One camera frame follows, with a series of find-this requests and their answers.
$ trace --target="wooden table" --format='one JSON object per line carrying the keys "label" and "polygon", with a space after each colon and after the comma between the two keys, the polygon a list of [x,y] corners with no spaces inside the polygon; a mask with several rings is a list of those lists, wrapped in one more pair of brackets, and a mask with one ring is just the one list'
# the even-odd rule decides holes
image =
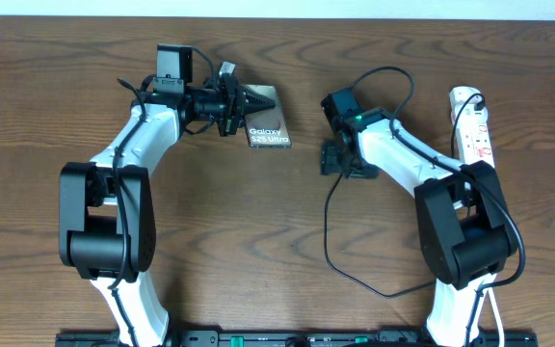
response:
{"label": "wooden table", "polygon": [[[237,63],[244,83],[276,85],[294,143],[252,150],[243,132],[220,138],[211,129],[164,156],[151,181],[151,271],[176,322],[226,330],[424,323],[433,289],[380,299],[323,256],[323,205],[335,177],[319,175],[320,146],[331,138],[320,100],[372,67],[394,65],[417,81],[401,116],[407,129],[445,153],[448,92],[470,85],[485,93],[497,170],[528,253],[523,277],[497,290],[503,321],[555,345],[555,23],[0,17],[0,346],[116,327],[97,291],[59,259],[59,171],[119,133],[132,94],[116,78],[140,84],[155,71],[159,42],[197,46],[215,63]],[[197,83],[207,73],[195,56]],[[407,90],[388,73],[357,94],[367,107],[392,109]],[[387,292],[432,278],[413,200],[385,174],[338,187],[330,252]],[[489,314],[482,324],[494,327]]]}

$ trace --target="black wire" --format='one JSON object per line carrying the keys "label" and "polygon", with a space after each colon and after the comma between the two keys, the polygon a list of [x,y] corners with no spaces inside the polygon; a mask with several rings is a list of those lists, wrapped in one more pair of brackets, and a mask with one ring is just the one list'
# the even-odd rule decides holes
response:
{"label": "black wire", "polygon": [[207,124],[205,124],[201,129],[197,130],[196,132],[188,129],[187,127],[183,128],[183,131],[185,131],[186,133],[190,134],[190,135],[198,135],[198,134],[202,134],[203,132],[207,131],[211,126],[213,126],[213,124],[215,124],[216,122],[216,118],[213,116],[209,116],[209,122]]}
{"label": "black wire", "polygon": [[371,69],[371,70],[363,73],[361,76],[359,76],[358,79],[356,79],[355,82],[353,82],[353,85],[349,88],[349,90],[351,91],[357,85],[357,83],[361,82],[365,77],[367,77],[367,76],[369,76],[373,73],[380,72],[380,71],[386,71],[386,70],[398,71],[398,72],[404,74],[405,76],[407,76],[410,80],[410,93],[409,93],[409,95],[406,96],[406,99],[404,100],[404,102],[402,102],[402,104],[398,108],[396,108],[395,111],[393,111],[393,114],[399,115],[400,112],[402,112],[402,109],[404,109],[406,107],[406,105],[409,104],[410,99],[414,95],[414,79],[404,69],[399,68],[399,67],[376,67],[374,69]]}
{"label": "black wire", "polygon": [[460,120],[460,116],[462,115],[462,111],[463,109],[466,107],[466,105],[468,104],[468,102],[470,102],[470,100],[472,100],[474,97],[476,96],[480,96],[481,97],[481,101],[483,102],[483,104],[485,105],[486,102],[486,98],[481,94],[481,93],[474,93],[473,95],[471,95],[466,102],[462,105],[462,108],[460,109],[460,111],[458,112],[458,115],[455,117],[455,121],[453,122],[453,130],[451,130],[451,158],[455,158],[455,147],[454,147],[454,143],[455,143],[455,132],[458,129],[458,121]]}
{"label": "black wire", "polygon": [[213,68],[213,62],[211,62],[211,60],[206,55],[204,55],[204,53],[202,53],[198,48],[192,47],[192,50],[197,52],[200,55],[200,57],[202,57],[202,59],[204,59],[205,62],[207,62],[207,64],[209,65],[209,69],[211,70],[211,77],[202,85],[202,87],[203,88],[207,88],[209,86],[215,87],[215,85],[217,85],[218,83],[218,76],[216,76],[215,70]]}
{"label": "black wire", "polygon": [[119,208],[119,216],[121,219],[121,234],[123,236],[123,250],[121,255],[121,266],[119,267],[119,273],[115,281],[109,285],[109,289],[114,290],[117,288],[123,276],[125,275],[125,269],[127,267],[127,261],[129,257],[129,246],[128,246],[128,225],[127,225],[127,214],[125,213],[125,204],[123,202],[123,194],[121,193],[121,182],[119,179],[119,158],[125,150],[125,145],[132,138],[134,133],[143,125],[146,119],[146,108],[139,91],[136,90],[128,81],[118,78],[117,81],[125,88],[129,89],[136,96],[139,105],[141,106],[141,116],[139,120],[134,124],[134,127],[125,135],[123,140],[115,147],[115,156],[113,157],[113,183],[115,185],[115,196],[117,197],[117,206]]}
{"label": "black wire", "polygon": [[119,314],[127,327],[127,332],[130,334],[130,339],[132,340],[132,347],[138,347],[139,341],[136,339],[136,333],[134,333],[134,327],[132,327],[132,322],[130,322],[130,318],[125,313],[125,309],[123,309],[123,304],[121,303],[121,298],[119,297],[119,290],[113,289],[111,291],[111,295],[115,298],[115,304],[117,304],[117,309],[119,310]]}
{"label": "black wire", "polygon": [[429,282],[426,282],[426,283],[423,283],[423,284],[419,284],[419,285],[416,285],[416,286],[411,287],[411,288],[408,288],[408,289],[404,289],[404,290],[399,291],[399,292],[397,292],[397,293],[393,293],[393,294],[384,294],[384,293],[381,293],[380,291],[378,291],[378,290],[372,288],[372,287],[369,286],[367,283],[365,283],[365,282],[363,282],[363,281],[361,281],[361,280],[359,280],[359,279],[356,279],[356,278],[352,277],[351,275],[348,275],[348,274],[344,273],[343,271],[341,271],[341,270],[339,270],[338,268],[336,268],[335,265],[333,265],[333,263],[332,263],[331,260],[329,259],[329,247],[327,247],[328,238],[329,238],[329,237],[328,237],[328,236],[329,236],[329,232],[328,232],[328,229],[329,229],[329,228],[327,227],[328,219],[329,219],[329,202],[330,202],[330,200],[331,200],[331,196],[333,195],[333,192],[335,191],[335,188],[337,188],[337,185],[338,185],[339,182],[342,180],[342,177],[343,177],[343,176],[344,176],[344,174],[341,173],[340,176],[337,178],[337,180],[335,181],[335,183],[334,183],[333,186],[331,187],[331,190],[329,191],[329,195],[327,196],[327,201],[325,202],[325,243],[324,243],[324,244],[325,244],[325,260],[326,260],[327,263],[329,264],[329,267],[331,267],[331,269],[332,269],[333,271],[335,271],[336,273],[340,274],[341,276],[347,278],[348,280],[352,280],[352,281],[354,281],[355,283],[357,283],[357,284],[363,286],[365,289],[371,291],[372,293],[374,293],[374,294],[376,294],[376,295],[378,295],[378,296],[381,296],[381,297],[383,297],[383,298],[387,298],[387,299],[397,298],[397,297],[400,297],[400,296],[402,296],[402,295],[411,293],[411,292],[413,292],[413,291],[416,291],[416,290],[419,290],[419,289],[422,289],[422,288],[425,288],[425,287],[428,287],[428,286],[434,284],[436,281],[435,281],[435,280],[432,280],[432,281],[429,281]]}
{"label": "black wire", "polygon": [[472,202],[470,199],[470,191],[465,191],[464,193],[466,195],[466,218],[468,218],[470,217],[470,204]]}
{"label": "black wire", "polygon": [[139,89],[139,91],[146,92],[146,89],[149,88],[149,85],[151,84],[151,82],[153,82],[153,79],[156,76],[157,75],[154,73],[154,74],[150,74],[147,77],[145,77],[145,79],[143,80],[143,83],[141,83],[141,88]]}
{"label": "black wire", "polygon": [[475,290],[475,299],[474,305],[472,306],[472,310],[470,311],[470,317],[468,318],[468,324],[466,324],[466,336],[463,341],[463,347],[467,347],[470,345],[470,331],[472,330],[472,325],[474,324],[474,316],[477,314],[477,307],[479,306],[479,301],[483,297],[483,290],[479,289]]}

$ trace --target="green connector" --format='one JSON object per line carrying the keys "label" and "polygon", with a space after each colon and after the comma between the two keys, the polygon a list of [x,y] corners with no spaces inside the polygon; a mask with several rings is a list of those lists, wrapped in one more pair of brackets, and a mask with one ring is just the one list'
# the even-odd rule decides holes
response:
{"label": "green connector", "polygon": [[243,337],[231,337],[230,347],[243,347]]}

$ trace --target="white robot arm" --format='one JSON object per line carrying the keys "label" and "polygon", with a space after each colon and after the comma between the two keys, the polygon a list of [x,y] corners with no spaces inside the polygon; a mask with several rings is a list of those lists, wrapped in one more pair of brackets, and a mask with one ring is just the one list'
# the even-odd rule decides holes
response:
{"label": "white robot arm", "polygon": [[[60,257],[102,293],[119,325],[119,341],[130,346],[162,345],[169,325],[148,271],[156,238],[148,181],[160,159],[190,121],[208,121],[204,130],[216,123],[221,136],[235,135],[244,116],[277,105],[239,85],[231,63],[215,75],[207,59],[212,76],[200,88],[187,86],[192,51],[158,45],[157,74],[140,90],[119,80],[137,96],[129,122],[89,163],[68,163],[61,173]],[[151,82],[154,89],[147,92]],[[88,206],[102,204],[117,205],[118,216],[89,214]]]}
{"label": "white robot arm", "polygon": [[[502,197],[493,170],[488,110],[479,95],[471,87],[450,92],[452,121],[455,123],[456,115],[460,115],[456,132],[460,160],[428,147],[385,110],[362,110],[352,88],[331,93],[321,103],[339,141],[325,144],[323,173],[373,178],[375,169],[380,169],[415,198],[422,252],[437,276],[434,308],[426,328],[434,342],[444,346],[463,346],[475,302],[474,322],[483,304],[481,298],[477,299],[478,288],[492,283],[506,257],[515,252],[515,240],[508,228],[498,220],[486,220],[493,214],[491,208],[486,209],[489,204],[482,203],[486,197],[479,192],[473,199],[477,192],[470,192],[470,185],[454,175],[463,172],[480,179],[481,184],[489,184],[488,188],[495,185],[494,193]],[[476,205],[477,214],[460,221],[452,211],[465,205]],[[503,230],[499,237],[492,236],[498,231],[492,226]],[[468,341],[478,335],[475,323]]]}

